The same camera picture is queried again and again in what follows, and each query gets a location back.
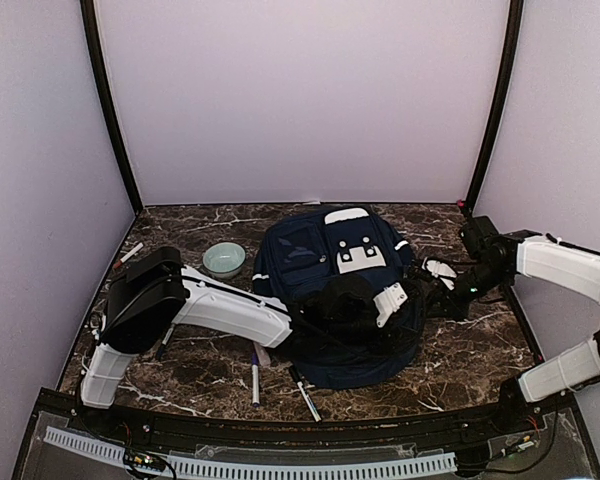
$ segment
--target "black marker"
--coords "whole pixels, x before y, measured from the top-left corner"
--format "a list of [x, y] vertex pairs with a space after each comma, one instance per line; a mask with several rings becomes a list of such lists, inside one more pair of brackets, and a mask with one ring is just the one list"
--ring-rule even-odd
[[321, 422], [322, 417], [320, 417], [320, 414], [318, 413], [318, 409], [311, 401], [311, 398], [309, 397], [309, 394], [307, 393], [307, 391], [304, 389], [304, 384], [302, 383], [302, 378], [300, 377], [300, 373], [298, 372], [296, 367], [294, 367], [293, 365], [290, 366], [289, 373], [291, 374], [291, 378], [293, 379], [293, 381], [296, 382], [296, 385], [298, 385], [298, 388], [300, 389], [300, 393], [302, 394], [302, 398], [304, 398], [304, 401], [306, 402], [307, 407], [309, 407], [309, 411], [311, 412], [311, 415], [313, 415], [313, 419], [316, 422]]

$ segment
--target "marker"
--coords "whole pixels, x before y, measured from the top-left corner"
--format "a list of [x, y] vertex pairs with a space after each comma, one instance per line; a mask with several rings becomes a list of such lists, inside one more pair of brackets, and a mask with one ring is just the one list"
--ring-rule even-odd
[[144, 247], [144, 245], [142, 244], [142, 242], [140, 242], [138, 245], [133, 247], [129, 253], [127, 253], [124, 257], [118, 260], [113, 266], [113, 268], [120, 268], [124, 263], [126, 263], [127, 260], [133, 257], [136, 253], [138, 253], [142, 247]]
[[320, 417], [320, 414], [318, 413], [318, 409], [311, 401], [311, 398], [309, 397], [309, 394], [307, 393], [307, 391], [304, 389], [304, 384], [302, 383], [302, 378], [300, 378], [300, 373], [298, 372], [298, 369], [296, 369], [296, 367], [291, 365], [289, 367], [289, 373], [291, 374], [291, 378], [293, 379], [293, 381], [296, 382], [296, 385], [298, 385], [298, 389], [300, 390], [300, 393], [302, 394], [302, 398], [304, 398], [304, 401], [307, 404], [307, 407], [309, 407], [309, 411], [311, 412], [311, 415], [313, 415], [313, 419], [316, 422], [321, 422], [322, 417]]
[[253, 390], [253, 406], [260, 406], [260, 379], [258, 378], [258, 355], [251, 355], [251, 378]]

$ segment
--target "dark brown marble surface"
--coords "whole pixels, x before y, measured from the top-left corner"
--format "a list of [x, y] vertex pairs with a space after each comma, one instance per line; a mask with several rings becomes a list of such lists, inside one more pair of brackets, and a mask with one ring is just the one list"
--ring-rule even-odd
[[[252, 263], [264, 231], [284, 216], [319, 207], [305, 205], [227, 205], [150, 207], [138, 219], [122, 253], [138, 242], [140, 255], [172, 245], [188, 265], [200, 268], [204, 251], [234, 241], [247, 262], [230, 284], [251, 289]], [[404, 235], [419, 257], [454, 261], [468, 257], [458, 237], [463, 222], [455, 205], [381, 204], [374, 209]], [[97, 325], [106, 297], [100, 292], [90, 315]], [[454, 410], [497, 400], [500, 383], [533, 365], [517, 321], [503, 302], [474, 302], [464, 322], [430, 319], [423, 347], [411, 367], [372, 387], [332, 391], [310, 388], [326, 421], [386, 418]], [[62, 379], [60, 390], [73, 392], [82, 362], [93, 343], [85, 325]], [[176, 328], [162, 361], [155, 350], [140, 355], [121, 383], [116, 403], [149, 410], [227, 419], [311, 421], [288, 376], [285, 363], [272, 354], [271, 367], [260, 368], [262, 406], [251, 405], [251, 352], [248, 340], [199, 327]]]

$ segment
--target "black pole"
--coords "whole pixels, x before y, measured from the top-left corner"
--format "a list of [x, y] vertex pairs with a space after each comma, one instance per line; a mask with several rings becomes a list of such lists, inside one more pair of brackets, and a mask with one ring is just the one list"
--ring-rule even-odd
[[511, 0], [509, 3], [509, 19], [507, 20], [507, 31], [504, 37], [504, 46], [502, 48], [502, 58], [500, 60], [500, 70], [498, 71], [498, 80], [496, 81], [496, 89], [493, 94], [493, 102], [491, 103], [491, 111], [487, 120], [487, 128], [482, 139], [482, 146], [478, 154], [478, 161], [471, 179], [471, 186], [467, 192], [467, 198], [464, 201], [464, 212], [471, 214], [478, 201], [480, 189], [484, 183], [484, 177], [487, 174], [487, 167], [493, 146], [496, 143], [500, 120], [502, 119], [502, 111], [507, 98], [507, 90], [509, 89], [509, 81], [511, 80], [511, 71], [513, 70], [513, 60], [516, 55], [516, 46], [518, 44], [518, 35], [520, 33], [520, 23], [522, 20], [522, 7], [524, 0]]
[[87, 37], [87, 47], [89, 49], [89, 57], [91, 57], [91, 68], [93, 69], [93, 76], [96, 80], [96, 88], [98, 89], [98, 96], [100, 97], [102, 114], [104, 115], [104, 121], [107, 124], [111, 146], [113, 147], [113, 153], [118, 162], [122, 181], [127, 190], [131, 206], [137, 215], [143, 208], [142, 199], [140, 198], [138, 185], [136, 185], [136, 181], [133, 178], [131, 164], [129, 163], [127, 151], [124, 148], [122, 133], [120, 132], [120, 125], [118, 125], [118, 117], [116, 116], [116, 110], [113, 106], [113, 98], [111, 97], [109, 79], [107, 78], [107, 71], [104, 65], [102, 45], [100, 44], [100, 35], [98, 33], [98, 23], [93, 0], [80, 0], [80, 6], [82, 7], [84, 33]]

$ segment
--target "backpack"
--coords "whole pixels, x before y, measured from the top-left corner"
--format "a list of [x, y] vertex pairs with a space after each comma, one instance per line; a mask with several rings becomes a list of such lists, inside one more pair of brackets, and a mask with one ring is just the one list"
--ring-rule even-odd
[[396, 375], [415, 357], [424, 323], [422, 290], [404, 274], [414, 258], [396, 229], [368, 208], [273, 225], [256, 255], [253, 289], [288, 307], [293, 333], [277, 350], [321, 388]]

